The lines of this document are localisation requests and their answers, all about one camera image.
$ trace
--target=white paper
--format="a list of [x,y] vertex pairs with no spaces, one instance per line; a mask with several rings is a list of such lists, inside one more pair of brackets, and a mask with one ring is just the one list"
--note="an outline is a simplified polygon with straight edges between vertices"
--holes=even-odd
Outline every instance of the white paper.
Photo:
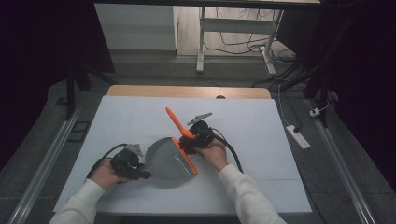
[[[54,211],[75,194],[94,163],[115,145],[140,144],[143,154],[164,137],[180,137],[165,108],[185,128],[196,115],[226,137],[244,172],[258,182],[279,213],[311,212],[274,100],[196,99],[105,96]],[[234,163],[231,153],[229,162]],[[188,180],[139,179],[109,189],[97,204],[111,214],[235,214],[218,172],[199,155],[192,156],[199,174]]]

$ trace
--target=orange object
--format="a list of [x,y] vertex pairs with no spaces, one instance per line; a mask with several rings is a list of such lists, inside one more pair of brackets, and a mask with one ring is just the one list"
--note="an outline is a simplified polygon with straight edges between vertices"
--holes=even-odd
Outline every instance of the orange object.
[[186,160],[187,164],[190,166],[192,172],[195,175],[198,175],[198,170],[195,167],[194,163],[192,163],[191,159],[189,156],[187,156],[186,152],[181,149],[180,143],[176,140],[176,138],[172,138],[173,142],[175,143],[175,145],[177,146],[177,149],[180,151],[181,155],[183,156],[184,160]]
[[188,131],[187,129],[184,129],[183,126],[181,126],[180,121],[178,121],[176,115],[172,112],[172,110],[169,107],[166,107],[165,109],[171,120],[176,124],[177,128],[180,130],[181,135],[190,139],[194,139],[195,135],[190,131]]

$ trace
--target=wall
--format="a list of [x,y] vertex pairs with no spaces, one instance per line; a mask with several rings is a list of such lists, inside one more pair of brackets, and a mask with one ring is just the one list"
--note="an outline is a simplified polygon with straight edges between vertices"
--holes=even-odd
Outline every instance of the wall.
[[177,8],[95,4],[109,49],[177,48]]

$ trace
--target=white cable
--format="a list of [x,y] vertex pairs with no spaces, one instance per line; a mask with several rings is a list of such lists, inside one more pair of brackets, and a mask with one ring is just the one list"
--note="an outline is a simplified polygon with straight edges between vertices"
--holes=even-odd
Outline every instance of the white cable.
[[327,100],[327,105],[325,107],[321,108],[319,111],[326,109],[328,106],[329,106],[329,100]]
[[277,99],[279,100],[280,114],[282,115],[282,119],[285,120],[288,126],[290,126],[288,121],[285,119],[285,116],[283,116],[282,103],[280,102],[280,85],[277,86]]

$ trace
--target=black curtain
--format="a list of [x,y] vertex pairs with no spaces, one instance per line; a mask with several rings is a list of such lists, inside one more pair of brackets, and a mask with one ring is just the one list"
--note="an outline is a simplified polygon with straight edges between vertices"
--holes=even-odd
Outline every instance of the black curtain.
[[0,6],[0,166],[47,102],[48,89],[75,66],[114,73],[91,1],[3,1]]
[[393,189],[396,189],[395,9],[391,1],[366,1],[329,66],[332,89],[339,96],[337,113]]

